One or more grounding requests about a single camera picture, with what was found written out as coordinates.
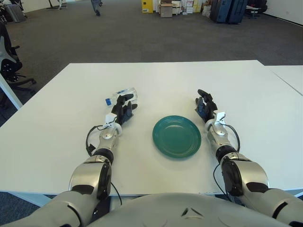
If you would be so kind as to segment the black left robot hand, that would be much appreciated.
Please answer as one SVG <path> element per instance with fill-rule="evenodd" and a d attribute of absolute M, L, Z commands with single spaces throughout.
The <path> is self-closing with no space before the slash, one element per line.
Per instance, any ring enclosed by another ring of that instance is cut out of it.
<path fill-rule="evenodd" d="M 132 116 L 132 111 L 137 108 L 138 104 L 132 104 L 130 101 L 134 97 L 133 94 L 120 95 L 117 102 L 112 108 L 111 113 L 116 115 L 116 123 L 123 125 Z"/>

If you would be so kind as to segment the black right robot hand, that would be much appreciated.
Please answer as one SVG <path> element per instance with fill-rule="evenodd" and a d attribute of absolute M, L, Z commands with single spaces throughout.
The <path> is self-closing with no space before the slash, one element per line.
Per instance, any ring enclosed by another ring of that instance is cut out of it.
<path fill-rule="evenodd" d="M 195 99 L 197 114 L 202 118 L 204 123 L 214 118 L 214 111 L 218 110 L 216 104 L 213 102 L 213 98 L 210 93 L 207 93 L 199 89 L 199 98 Z"/>

